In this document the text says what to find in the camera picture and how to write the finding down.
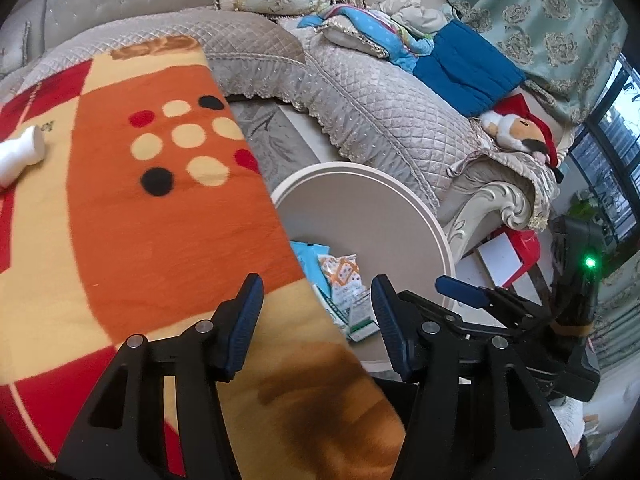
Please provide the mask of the red white box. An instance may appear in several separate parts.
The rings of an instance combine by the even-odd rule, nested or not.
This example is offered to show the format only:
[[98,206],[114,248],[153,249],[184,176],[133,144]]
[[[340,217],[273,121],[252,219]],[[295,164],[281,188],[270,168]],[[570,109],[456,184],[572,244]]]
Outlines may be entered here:
[[503,226],[492,232],[477,252],[494,285],[508,288],[538,262],[541,248],[535,231]]

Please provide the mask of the green white snack wrapper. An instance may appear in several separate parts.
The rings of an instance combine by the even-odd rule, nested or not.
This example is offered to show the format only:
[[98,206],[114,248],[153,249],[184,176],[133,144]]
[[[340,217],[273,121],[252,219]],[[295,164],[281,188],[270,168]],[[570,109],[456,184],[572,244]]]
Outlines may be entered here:
[[360,342],[380,331],[373,312],[371,297],[361,296],[348,312],[348,339]]

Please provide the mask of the orange white snack wrapper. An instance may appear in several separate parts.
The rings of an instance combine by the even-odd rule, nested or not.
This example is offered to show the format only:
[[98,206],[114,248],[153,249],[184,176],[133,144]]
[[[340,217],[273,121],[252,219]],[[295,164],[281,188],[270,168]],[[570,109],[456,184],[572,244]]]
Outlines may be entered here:
[[329,283],[331,300],[340,309],[350,309],[367,295],[368,289],[360,273],[357,255],[318,257],[322,274]]

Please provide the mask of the blue snack wrapper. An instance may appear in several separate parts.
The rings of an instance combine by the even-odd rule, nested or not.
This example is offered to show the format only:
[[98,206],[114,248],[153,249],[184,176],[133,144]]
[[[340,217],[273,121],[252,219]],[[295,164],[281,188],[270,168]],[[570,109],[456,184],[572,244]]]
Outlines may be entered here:
[[290,245],[307,280],[316,285],[327,297],[331,296],[330,284],[322,272],[319,261],[320,256],[329,255],[329,246],[296,242],[296,240],[291,240]]

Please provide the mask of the santa plush toy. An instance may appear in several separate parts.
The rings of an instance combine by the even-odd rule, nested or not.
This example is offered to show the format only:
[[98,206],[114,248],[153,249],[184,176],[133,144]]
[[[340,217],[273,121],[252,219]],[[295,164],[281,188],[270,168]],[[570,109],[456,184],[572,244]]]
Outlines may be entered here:
[[551,129],[529,110],[521,93],[507,96],[492,110],[481,114],[480,126],[499,148],[529,154],[552,171],[556,182],[563,181]]

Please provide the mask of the grey quilted sofa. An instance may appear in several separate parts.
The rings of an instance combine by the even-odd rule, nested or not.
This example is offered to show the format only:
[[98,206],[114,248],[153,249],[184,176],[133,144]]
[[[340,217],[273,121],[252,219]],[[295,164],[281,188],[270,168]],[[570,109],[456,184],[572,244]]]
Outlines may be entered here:
[[2,99],[96,53],[171,34],[198,40],[226,96],[282,100],[342,157],[408,185],[456,255],[488,214],[514,230],[547,226],[558,192],[550,170],[501,151],[421,81],[287,18],[222,12],[215,0],[1,0]]

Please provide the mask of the blue folded blanket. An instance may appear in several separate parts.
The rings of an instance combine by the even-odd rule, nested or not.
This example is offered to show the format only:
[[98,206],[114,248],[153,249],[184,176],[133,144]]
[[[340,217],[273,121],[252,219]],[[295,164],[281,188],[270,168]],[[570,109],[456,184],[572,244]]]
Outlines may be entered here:
[[510,58],[458,20],[436,34],[431,54],[421,56],[412,73],[464,117],[491,110],[526,79]]

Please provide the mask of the orange patterned fleece blanket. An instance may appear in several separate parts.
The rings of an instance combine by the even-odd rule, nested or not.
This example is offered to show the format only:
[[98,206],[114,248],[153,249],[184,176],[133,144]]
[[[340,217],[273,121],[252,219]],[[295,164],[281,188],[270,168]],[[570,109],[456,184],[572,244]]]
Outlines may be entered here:
[[[54,467],[133,334],[180,335],[236,296],[264,302],[242,370],[216,385],[238,479],[387,479],[401,422],[312,291],[203,50],[168,36],[98,54],[1,107],[42,162],[1,190],[1,474]],[[183,468],[164,379],[169,479]]]

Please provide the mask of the colourful blue cloth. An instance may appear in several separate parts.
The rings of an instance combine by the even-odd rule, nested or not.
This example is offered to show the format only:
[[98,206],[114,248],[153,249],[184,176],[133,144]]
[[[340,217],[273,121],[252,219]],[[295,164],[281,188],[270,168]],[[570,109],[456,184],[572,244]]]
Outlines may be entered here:
[[408,73],[434,49],[432,37],[413,37],[384,12],[344,3],[304,16],[297,28],[312,28],[338,46],[390,61]]

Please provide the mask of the green patterned curtain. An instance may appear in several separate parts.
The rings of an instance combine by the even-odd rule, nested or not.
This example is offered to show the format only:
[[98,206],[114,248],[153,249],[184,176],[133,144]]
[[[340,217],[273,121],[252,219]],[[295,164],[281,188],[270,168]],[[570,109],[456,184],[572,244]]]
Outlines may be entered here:
[[627,38],[614,0],[447,2],[525,73],[527,91],[561,124],[591,113]]

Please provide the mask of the beige crumpled cloth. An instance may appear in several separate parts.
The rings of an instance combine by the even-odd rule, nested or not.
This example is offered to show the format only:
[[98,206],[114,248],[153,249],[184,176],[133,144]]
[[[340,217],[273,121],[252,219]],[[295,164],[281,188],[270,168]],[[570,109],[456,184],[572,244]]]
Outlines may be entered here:
[[427,8],[421,0],[383,0],[375,6],[419,38],[435,35],[449,23],[444,12]]

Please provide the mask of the white plastic bottle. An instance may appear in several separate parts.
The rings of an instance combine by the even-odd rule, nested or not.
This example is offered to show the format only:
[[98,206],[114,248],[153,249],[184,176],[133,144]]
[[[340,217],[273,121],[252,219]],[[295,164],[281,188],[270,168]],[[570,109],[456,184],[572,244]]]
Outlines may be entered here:
[[26,128],[19,136],[0,144],[0,185],[8,188],[28,167],[42,162],[46,144],[38,126]]

